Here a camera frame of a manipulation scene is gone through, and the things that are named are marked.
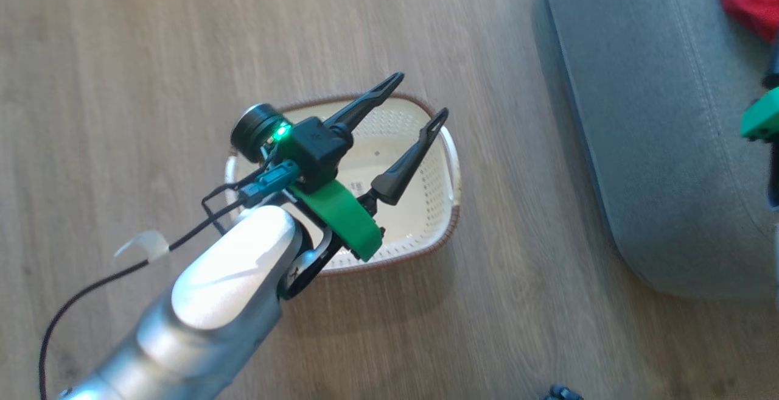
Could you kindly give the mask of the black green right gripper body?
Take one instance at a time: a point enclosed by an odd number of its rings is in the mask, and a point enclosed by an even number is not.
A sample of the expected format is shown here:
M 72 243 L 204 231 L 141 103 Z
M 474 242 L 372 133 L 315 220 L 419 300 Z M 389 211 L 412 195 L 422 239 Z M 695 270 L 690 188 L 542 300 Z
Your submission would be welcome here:
M 765 94 L 756 99 L 742 115 L 740 136 L 766 144 L 778 137 L 778 40 L 774 40 L 767 72 L 761 81 Z

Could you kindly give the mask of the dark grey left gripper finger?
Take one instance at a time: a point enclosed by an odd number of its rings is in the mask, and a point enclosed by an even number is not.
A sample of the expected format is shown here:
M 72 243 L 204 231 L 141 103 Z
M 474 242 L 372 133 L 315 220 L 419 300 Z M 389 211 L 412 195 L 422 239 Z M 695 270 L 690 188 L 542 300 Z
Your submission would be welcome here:
M 398 204 L 449 115 L 448 108 L 441 109 L 418 131 L 417 142 L 389 169 L 374 178 L 370 197 L 390 206 Z
M 404 78 L 403 72 L 393 73 L 380 84 L 374 86 L 373 89 L 368 90 L 336 114 L 331 115 L 324 121 L 324 125 L 326 127 L 341 125 L 349 133 L 352 133 L 374 108 L 381 106 L 395 92 Z

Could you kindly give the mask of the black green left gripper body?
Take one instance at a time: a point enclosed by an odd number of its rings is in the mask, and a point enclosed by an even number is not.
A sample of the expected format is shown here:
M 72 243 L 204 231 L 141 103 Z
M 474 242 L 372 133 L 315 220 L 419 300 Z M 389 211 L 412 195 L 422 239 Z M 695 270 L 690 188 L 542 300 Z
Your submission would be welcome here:
M 373 216 L 358 198 L 337 180 L 338 165 L 353 145 L 342 127 L 328 127 L 317 117 L 292 126 L 282 139 L 282 158 L 300 169 L 290 191 L 306 204 L 345 247 L 368 262 L 382 245 Z

